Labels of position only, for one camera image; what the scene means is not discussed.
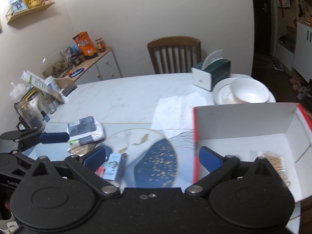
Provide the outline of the orange snack bag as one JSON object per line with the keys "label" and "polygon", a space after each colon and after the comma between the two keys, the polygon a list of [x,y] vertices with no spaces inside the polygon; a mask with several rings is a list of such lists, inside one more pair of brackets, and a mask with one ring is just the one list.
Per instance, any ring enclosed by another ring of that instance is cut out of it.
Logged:
{"label": "orange snack bag", "polygon": [[73,37],[75,44],[86,60],[98,56],[97,50],[87,32],[80,32]]}

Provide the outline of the red white cardboard box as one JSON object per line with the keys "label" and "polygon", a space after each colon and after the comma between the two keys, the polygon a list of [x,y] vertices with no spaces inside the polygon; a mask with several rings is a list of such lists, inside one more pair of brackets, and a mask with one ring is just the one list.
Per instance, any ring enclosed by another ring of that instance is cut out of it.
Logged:
{"label": "red white cardboard box", "polygon": [[254,161],[283,158],[296,202],[311,196],[311,119],[296,103],[232,104],[193,109],[195,148]]}

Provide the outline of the light blue tea box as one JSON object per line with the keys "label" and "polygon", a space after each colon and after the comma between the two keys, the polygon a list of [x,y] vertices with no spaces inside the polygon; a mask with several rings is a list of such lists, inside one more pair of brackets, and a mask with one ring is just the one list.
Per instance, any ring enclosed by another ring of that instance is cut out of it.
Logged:
{"label": "light blue tea box", "polygon": [[124,175],[127,155],[125,153],[112,153],[106,163],[103,179],[120,186]]}

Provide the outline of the red lid jar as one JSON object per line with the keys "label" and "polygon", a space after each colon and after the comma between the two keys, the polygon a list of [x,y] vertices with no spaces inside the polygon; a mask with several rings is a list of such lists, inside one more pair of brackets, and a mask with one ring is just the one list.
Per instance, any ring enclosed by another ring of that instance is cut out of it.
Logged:
{"label": "red lid jar", "polygon": [[96,39],[95,42],[100,53],[103,53],[106,51],[106,45],[104,43],[104,40],[101,37]]}

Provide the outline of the glass jar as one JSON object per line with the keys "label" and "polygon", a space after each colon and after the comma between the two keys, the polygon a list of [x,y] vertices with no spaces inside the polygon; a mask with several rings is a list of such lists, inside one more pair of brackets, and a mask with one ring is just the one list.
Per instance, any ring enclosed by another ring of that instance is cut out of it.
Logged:
{"label": "glass jar", "polygon": [[21,99],[14,104],[14,108],[29,128],[36,128],[41,132],[44,131],[43,116],[27,100]]}

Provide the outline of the white wall cabinets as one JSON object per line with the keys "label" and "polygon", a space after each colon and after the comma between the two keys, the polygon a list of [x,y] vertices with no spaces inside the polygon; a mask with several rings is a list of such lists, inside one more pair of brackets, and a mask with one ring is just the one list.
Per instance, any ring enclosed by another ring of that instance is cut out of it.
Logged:
{"label": "white wall cabinets", "polygon": [[276,58],[288,72],[298,72],[308,82],[311,79],[311,27],[300,22],[296,28],[287,25],[286,35],[278,41]]}

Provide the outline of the green tissue box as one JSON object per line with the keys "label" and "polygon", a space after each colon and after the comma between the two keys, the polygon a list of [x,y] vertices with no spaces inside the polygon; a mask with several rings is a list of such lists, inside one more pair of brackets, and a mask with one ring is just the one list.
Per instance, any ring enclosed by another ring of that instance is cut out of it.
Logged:
{"label": "green tissue box", "polygon": [[213,51],[203,62],[191,69],[192,83],[207,91],[212,91],[221,80],[230,76],[231,61],[224,59],[223,49]]}

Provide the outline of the stacked white plates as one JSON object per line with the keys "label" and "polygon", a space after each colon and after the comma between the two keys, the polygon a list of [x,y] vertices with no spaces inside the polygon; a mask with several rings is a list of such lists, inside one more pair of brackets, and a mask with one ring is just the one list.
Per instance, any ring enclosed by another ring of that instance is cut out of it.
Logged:
{"label": "stacked white plates", "polygon": [[[248,104],[248,103],[239,103],[234,99],[230,85],[237,78],[227,78],[216,84],[213,89],[214,102],[216,105],[228,105],[228,104]],[[268,102],[266,103],[275,103],[275,97],[270,92],[271,96]]]}

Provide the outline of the white sideboard cabinet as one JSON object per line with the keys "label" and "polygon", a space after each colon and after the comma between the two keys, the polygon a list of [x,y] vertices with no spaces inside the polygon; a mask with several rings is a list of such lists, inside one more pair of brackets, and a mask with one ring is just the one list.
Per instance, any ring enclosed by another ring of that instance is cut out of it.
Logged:
{"label": "white sideboard cabinet", "polygon": [[55,79],[69,79],[76,85],[121,78],[122,74],[112,48],[109,46],[105,48],[103,53],[98,52],[97,57],[85,60],[71,69],[63,58],[54,65],[47,67],[42,75],[44,78],[53,76]]}

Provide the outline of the white green tube box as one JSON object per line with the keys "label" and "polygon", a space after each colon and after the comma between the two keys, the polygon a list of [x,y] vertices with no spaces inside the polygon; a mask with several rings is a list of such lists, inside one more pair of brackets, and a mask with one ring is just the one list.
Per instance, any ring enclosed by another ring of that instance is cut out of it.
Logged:
{"label": "white green tube box", "polygon": [[66,104],[69,99],[68,97],[64,96],[60,90],[53,89],[51,86],[48,86],[47,83],[40,77],[36,76],[35,74],[24,71],[21,75],[21,79],[25,81],[26,83],[38,88],[39,90],[45,92],[46,94],[49,94],[53,96],[55,99],[57,99],[59,102]]}

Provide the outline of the white paper napkin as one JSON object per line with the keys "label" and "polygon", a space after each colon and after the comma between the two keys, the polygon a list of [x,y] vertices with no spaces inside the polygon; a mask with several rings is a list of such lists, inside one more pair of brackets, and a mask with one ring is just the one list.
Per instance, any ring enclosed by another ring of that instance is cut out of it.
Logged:
{"label": "white paper napkin", "polygon": [[206,91],[204,94],[194,92],[186,96],[161,98],[153,114],[151,129],[192,129],[194,108],[213,104],[213,94]]}

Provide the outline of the wooden dining chair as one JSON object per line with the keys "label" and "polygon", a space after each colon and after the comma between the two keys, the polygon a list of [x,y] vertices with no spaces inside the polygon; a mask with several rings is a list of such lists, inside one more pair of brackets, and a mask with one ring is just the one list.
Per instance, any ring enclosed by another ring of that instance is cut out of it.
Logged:
{"label": "wooden dining chair", "polygon": [[194,37],[161,37],[147,48],[156,74],[188,73],[201,62],[201,42]]}

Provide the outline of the wooden wall shelf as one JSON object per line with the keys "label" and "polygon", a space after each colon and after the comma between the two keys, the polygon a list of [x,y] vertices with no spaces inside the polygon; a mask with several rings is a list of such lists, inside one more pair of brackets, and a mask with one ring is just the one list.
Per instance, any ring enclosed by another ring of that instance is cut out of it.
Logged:
{"label": "wooden wall shelf", "polygon": [[53,0],[31,0],[27,5],[24,0],[9,0],[10,8],[8,9],[5,17],[8,24],[25,17],[29,14],[46,10],[54,5]]}

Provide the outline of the cotton swabs plastic bag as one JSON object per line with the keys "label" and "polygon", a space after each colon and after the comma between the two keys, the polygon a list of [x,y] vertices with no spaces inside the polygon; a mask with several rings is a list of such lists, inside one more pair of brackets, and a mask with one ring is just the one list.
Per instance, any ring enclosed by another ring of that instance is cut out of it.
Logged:
{"label": "cotton swabs plastic bag", "polygon": [[289,180],[288,177],[285,159],[282,155],[279,155],[271,151],[251,151],[250,157],[252,158],[265,157],[273,166],[273,168],[276,170],[281,179],[284,181],[285,185],[287,187],[291,185],[291,181]]}

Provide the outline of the blue white snack packet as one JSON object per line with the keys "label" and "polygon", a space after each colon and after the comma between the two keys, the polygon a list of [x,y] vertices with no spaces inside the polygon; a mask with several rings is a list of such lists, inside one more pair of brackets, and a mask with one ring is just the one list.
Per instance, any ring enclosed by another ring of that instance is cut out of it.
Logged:
{"label": "blue white snack packet", "polygon": [[93,116],[87,116],[67,124],[69,145],[72,147],[95,143],[106,138],[104,128]]}

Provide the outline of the white ceramic bowl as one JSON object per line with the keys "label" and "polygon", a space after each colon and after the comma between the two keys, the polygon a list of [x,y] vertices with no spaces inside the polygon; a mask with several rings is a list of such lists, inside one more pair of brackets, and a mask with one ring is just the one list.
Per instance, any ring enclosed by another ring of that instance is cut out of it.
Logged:
{"label": "white ceramic bowl", "polygon": [[231,83],[230,89],[239,103],[262,104],[268,102],[271,96],[263,83],[252,78],[237,78]]}

